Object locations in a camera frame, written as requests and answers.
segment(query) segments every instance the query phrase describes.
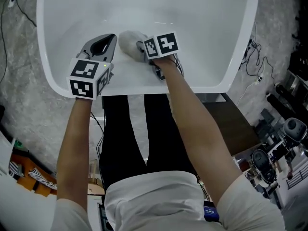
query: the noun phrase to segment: shirt sleeve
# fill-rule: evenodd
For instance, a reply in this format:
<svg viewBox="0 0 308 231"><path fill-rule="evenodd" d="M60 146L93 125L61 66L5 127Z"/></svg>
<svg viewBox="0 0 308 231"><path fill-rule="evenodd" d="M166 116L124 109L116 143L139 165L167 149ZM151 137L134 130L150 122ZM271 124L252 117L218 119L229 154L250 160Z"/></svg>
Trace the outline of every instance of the shirt sleeve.
<svg viewBox="0 0 308 231"><path fill-rule="evenodd" d="M57 200L51 231L58 230L91 231L87 212L71 200Z"/></svg>
<svg viewBox="0 0 308 231"><path fill-rule="evenodd" d="M226 190L217 205L227 231L283 231L280 210L257 192L244 175Z"/></svg>

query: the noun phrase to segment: marble tile floor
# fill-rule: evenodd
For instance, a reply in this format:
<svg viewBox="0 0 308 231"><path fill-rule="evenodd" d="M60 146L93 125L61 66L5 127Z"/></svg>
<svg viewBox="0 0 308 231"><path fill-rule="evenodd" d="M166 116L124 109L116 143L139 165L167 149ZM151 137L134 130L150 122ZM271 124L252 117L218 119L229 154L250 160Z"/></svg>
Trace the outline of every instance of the marble tile floor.
<svg viewBox="0 0 308 231"><path fill-rule="evenodd" d="M30 18L36 19L36 0L19 0L20 6ZM262 45L261 57L267 56L274 66L273 76L276 82L283 80L289 65L290 54L295 42L292 33L296 33L295 15L298 12L297 0L259 0L256 26L252 39ZM6 108L2 123L47 167L56 169L56 161L63 139L66 123L74 100L64 98L48 85L41 67L36 28L27 21L18 8L5 10L3 15L8 68L0 86L0 104ZM248 71L256 72L256 55L251 57ZM4 50L0 42L0 76L4 71ZM265 93L273 87L270 77L271 68L266 65L263 80L248 88L239 102L239 109L250 124L260 118L263 108L273 111L266 102ZM246 74L241 67L228 92L237 104L247 86L254 83L255 77ZM209 100L213 95L199 95ZM130 114L136 140L144 158L148 156L148 139L142 96L130 96ZM101 102L93 104L96 116L103 116ZM90 126L90 158L96 155L96 144L101 131L95 123Z"/></svg>

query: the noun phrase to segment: person's left arm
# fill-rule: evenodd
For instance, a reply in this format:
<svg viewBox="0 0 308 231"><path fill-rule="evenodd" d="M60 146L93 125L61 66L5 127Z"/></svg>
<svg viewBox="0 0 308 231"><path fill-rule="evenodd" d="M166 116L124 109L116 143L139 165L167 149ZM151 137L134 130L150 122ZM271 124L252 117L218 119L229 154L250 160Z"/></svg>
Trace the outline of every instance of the person's left arm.
<svg viewBox="0 0 308 231"><path fill-rule="evenodd" d="M57 163L57 199L88 207L89 124L92 100L78 99L73 106Z"/></svg>

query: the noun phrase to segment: white plush object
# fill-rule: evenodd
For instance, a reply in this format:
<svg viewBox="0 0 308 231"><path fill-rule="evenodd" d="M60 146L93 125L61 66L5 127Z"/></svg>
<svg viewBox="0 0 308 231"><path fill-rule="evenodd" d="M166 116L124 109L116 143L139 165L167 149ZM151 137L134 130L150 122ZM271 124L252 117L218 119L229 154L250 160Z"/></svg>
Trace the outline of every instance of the white plush object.
<svg viewBox="0 0 308 231"><path fill-rule="evenodd" d="M118 43L123 53L129 55L137 62L144 62L144 53L142 53L136 43L143 42L147 36L140 31L125 31L120 33Z"/></svg>

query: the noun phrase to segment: forearm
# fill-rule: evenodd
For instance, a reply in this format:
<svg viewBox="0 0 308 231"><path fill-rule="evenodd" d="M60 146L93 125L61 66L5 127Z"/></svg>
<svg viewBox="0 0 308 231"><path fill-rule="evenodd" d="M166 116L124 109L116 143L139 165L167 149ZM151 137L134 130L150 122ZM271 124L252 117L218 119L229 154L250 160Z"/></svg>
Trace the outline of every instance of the forearm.
<svg viewBox="0 0 308 231"><path fill-rule="evenodd" d="M58 199L65 198L87 210L89 123L92 101L76 100L57 163Z"/></svg>
<svg viewBox="0 0 308 231"><path fill-rule="evenodd" d="M240 176L212 115L175 66L162 68L188 157L215 204Z"/></svg>

